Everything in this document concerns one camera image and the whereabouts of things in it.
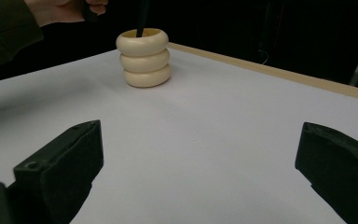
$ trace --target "hand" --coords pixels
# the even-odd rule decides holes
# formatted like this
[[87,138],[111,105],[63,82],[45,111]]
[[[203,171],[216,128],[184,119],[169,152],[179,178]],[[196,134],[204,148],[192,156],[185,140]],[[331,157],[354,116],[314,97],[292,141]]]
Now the hand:
[[[108,0],[86,0],[89,9],[104,14]],[[31,10],[37,24],[42,27],[54,22],[83,21],[84,0],[24,0]]]

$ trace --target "wooden trim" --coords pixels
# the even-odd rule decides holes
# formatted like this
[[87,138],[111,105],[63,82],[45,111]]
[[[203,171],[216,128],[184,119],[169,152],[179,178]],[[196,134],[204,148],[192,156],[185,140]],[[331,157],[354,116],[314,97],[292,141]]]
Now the wooden trim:
[[259,63],[251,63],[251,62],[247,62],[245,60],[232,58],[232,57],[228,57],[228,56],[217,54],[217,53],[212,53],[210,51],[206,51],[206,50],[202,50],[202,49],[194,49],[191,47],[178,45],[178,44],[174,44],[174,43],[169,43],[168,48],[177,49],[177,50],[180,50],[183,52],[192,53],[195,55],[199,55],[201,57],[216,60],[218,62],[228,63],[228,64],[235,65],[235,66],[238,66],[241,68],[250,69],[250,70],[253,70],[256,72],[288,79],[288,80],[291,80],[291,81],[294,81],[297,83],[306,84],[306,85],[320,88],[323,90],[333,91],[333,92],[337,92],[340,94],[358,98],[358,88],[350,86],[350,85],[345,85],[345,84],[341,84],[341,83],[337,83],[337,82],[333,82],[333,81],[329,81],[329,80],[324,80],[324,79],[320,79],[317,77],[309,77],[309,76],[301,75],[299,73],[294,73],[294,72],[266,66],[263,64],[259,64]]

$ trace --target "table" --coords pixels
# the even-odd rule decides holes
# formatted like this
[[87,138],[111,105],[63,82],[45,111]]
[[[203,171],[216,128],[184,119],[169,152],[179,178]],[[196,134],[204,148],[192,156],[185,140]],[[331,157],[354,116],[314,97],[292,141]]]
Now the table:
[[74,224],[344,223],[295,169],[304,122],[358,140],[358,89],[170,43],[137,89],[117,50],[0,81],[0,182],[99,119],[105,164]]

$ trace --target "sleeve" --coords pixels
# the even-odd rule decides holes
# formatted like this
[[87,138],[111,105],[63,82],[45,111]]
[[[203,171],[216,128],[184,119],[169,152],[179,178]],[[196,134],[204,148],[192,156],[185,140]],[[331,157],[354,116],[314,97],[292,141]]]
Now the sleeve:
[[43,33],[23,0],[0,0],[0,65],[42,39]]

